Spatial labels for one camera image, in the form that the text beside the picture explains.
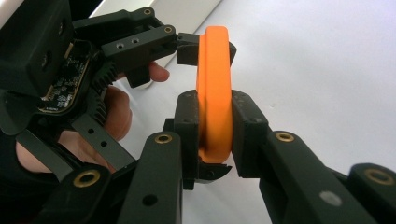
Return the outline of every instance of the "screw hole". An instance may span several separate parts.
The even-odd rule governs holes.
[[[154,194],[146,195],[142,201],[143,205],[145,206],[152,206],[157,202],[158,202],[158,198]]]
[[[122,43],[118,43],[116,47],[117,49],[123,49],[124,45]]]
[[[172,28],[171,27],[165,27],[165,32],[166,33],[171,33],[172,32]]]
[[[151,10],[150,10],[150,9],[146,9],[146,10],[144,11],[144,13],[145,13],[146,15],[149,15],[149,14],[151,14]]]

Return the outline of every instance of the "human finger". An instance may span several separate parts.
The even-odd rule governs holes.
[[[169,71],[159,66],[156,62],[148,64],[149,76],[153,81],[164,82],[169,78]],[[125,73],[119,73],[118,79],[125,77]]]
[[[124,91],[109,86],[104,102],[107,108],[104,128],[114,139],[120,141],[131,128],[132,111],[129,107],[129,96]]]

